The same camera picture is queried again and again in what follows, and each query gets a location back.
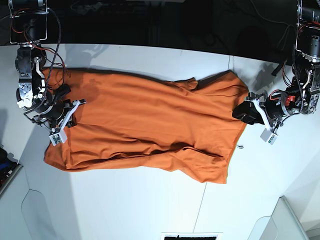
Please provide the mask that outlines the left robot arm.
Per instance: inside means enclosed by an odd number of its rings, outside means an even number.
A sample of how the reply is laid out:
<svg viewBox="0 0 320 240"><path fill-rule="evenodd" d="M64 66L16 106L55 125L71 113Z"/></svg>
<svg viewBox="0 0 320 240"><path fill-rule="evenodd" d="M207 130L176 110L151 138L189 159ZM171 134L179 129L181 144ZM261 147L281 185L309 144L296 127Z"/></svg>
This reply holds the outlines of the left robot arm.
<svg viewBox="0 0 320 240"><path fill-rule="evenodd" d="M232 112L246 124L262 124L271 131L282 126L291 116L309 115L316 111L320 99L320 2L297 2L297 31L292 53L292 80L285 73L286 61L272 72L281 72L286 89L271 93L250 92Z"/></svg>

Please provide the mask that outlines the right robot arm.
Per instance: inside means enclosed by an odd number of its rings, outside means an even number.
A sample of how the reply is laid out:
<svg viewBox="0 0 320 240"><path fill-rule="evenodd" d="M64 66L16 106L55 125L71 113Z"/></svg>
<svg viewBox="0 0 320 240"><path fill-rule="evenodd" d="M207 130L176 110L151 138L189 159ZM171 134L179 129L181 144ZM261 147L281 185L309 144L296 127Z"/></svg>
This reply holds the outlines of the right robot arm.
<svg viewBox="0 0 320 240"><path fill-rule="evenodd" d="M19 45L15 68L19 74L16 100L24 116L34 112L28 120L36 125L46 126L52 133L64 127L76 126L74 112L85 100L70 101L64 97L71 92L68 84L62 82L53 88L49 81L53 68L61 66L66 73L64 61L59 58L59 48L43 47L41 41L48 37L48 15L58 20L57 14L48 7L45 0L10 0L10 43Z"/></svg>

